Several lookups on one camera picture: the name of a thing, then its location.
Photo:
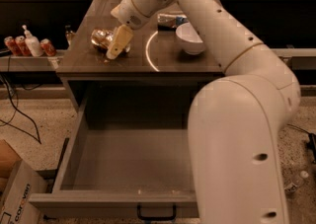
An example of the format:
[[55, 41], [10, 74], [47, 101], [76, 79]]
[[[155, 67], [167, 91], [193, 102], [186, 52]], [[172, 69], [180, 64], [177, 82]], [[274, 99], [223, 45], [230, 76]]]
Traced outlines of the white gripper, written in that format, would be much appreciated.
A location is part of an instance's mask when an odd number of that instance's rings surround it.
[[113, 40], [106, 53], [108, 59], [114, 60], [132, 40], [133, 30], [141, 29], [149, 19], [137, 10], [132, 0], [121, 0], [112, 9], [111, 15], [123, 24], [115, 28]]

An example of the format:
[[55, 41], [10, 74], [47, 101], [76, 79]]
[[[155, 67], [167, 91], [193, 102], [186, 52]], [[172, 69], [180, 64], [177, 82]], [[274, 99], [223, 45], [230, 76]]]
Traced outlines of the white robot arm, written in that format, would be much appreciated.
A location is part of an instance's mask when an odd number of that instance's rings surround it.
[[188, 118], [201, 224], [289, 224], [277, 137], [298, 110], [300, 86], [273, 51], [215, 0], [122, 0], [108, 58], [171, 2], [224, 74], [196, 94]]

